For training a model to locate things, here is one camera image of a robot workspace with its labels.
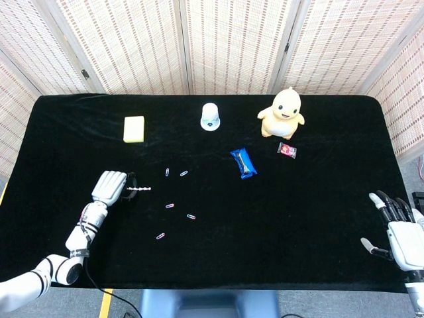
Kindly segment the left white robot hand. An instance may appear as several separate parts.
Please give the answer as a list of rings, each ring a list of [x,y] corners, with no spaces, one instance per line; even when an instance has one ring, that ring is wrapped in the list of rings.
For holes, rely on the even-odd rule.
[[[91,196],[93,201],[100,201],[110,207],[117,201],[130,201],[136,195],[136,174],[118,171],[104,171],[98,179]]]

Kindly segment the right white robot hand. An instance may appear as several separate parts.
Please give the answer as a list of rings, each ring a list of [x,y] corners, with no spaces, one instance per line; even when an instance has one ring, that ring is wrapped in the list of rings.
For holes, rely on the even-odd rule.
[[[394,261],[404,272],[423,269],[423,214],[404,200],[390,198],[378,190],[368,194],[386,226],[390,249],[374,246],[367,238],[360,239],[363,247],[374,256]]]

